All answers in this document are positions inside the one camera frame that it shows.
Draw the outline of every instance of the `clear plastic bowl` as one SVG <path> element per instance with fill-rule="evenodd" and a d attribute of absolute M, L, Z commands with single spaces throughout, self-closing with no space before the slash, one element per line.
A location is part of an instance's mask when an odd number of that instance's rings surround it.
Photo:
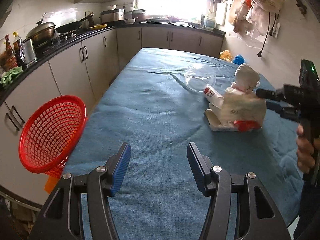
<path fill-rule="evenodd" d="M 206 85 L 214 86 L 217 77 L 213 66 L 193 63 L 185 72 L 184 79 L 188 88 L 202 92 Z"/>

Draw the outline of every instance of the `power cord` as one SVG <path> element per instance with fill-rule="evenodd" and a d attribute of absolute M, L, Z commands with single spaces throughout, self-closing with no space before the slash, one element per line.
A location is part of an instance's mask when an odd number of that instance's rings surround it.
<path fill-rule="evenodd" d="M 273 22 L 273 26 L 272 26 L 272 28 L 271 28 L 271 30 L 270 30 L 270 32 L 269 32 L 269 35 L 270 35 L 270 36 L 273 35 L 273 28 L 274 28 L 274 26 L 275 26 L 275 24 L 276 24 L 276 20 L 277 20 L 277 14 L 275 14 L 275 21 Z"/>
<path fill-rule="evenodd" d="M 264 43 L 263 43 L 262 49 L 261 49 L 261 50 L 259 51 L 259 53 L 257 54 L 258 57 L 262 57 L 262 51 L 263 51 L 263 48 L 264 48 L 264 44 L 266 44 L 266 40 L 267 40 L 268 33 L 269 33 L 269 28 L 270 28 L 270 12 L 269 12 L 269 23 L 268 23 L 267 35 L 266 35 L 266 38 L 264 39 Z"/>

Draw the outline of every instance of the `rice cooker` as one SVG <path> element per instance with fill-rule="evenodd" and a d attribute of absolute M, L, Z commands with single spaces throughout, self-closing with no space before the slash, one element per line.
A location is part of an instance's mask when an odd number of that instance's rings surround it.
<path fill-rule="evenodd" d="M 114 9 L 109 11 L 103 11 L 100 13 L 101 24 L 107 24 L 109 22 L 123 21 L 124 9 Z"/>

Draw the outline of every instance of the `human hand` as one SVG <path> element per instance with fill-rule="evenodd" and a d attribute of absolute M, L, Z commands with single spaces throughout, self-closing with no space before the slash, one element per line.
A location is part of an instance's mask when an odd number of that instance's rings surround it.
<path fill-rule="evenodd" d="M 310 168 L 315 166 L 315 160 L 311 156 L 314 152 L 314 148 L 313 145 L 304 137 L 303 126 L 301 124 L 299 124 L 297 128 L 297 135 L 297 166 L 303 173 L 309 173 Z M 320 138 L 315 139 L 313 144 L 316 149 L 320 150 Z"/>

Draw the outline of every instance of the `green cloth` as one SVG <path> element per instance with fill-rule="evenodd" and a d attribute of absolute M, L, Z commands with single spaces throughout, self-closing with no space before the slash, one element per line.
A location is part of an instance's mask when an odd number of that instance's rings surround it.
<path fill-rule="evenodd" d="M 14 78 L 14 76 L 19 75 L 22 71 L 22 67 L 14 67 L 10 69 L 4 74 L 0 81 L 0 84 L 2 84 L 3 87 L 5 87 L 6 85 L 12 82 L 12 78 Z"/>

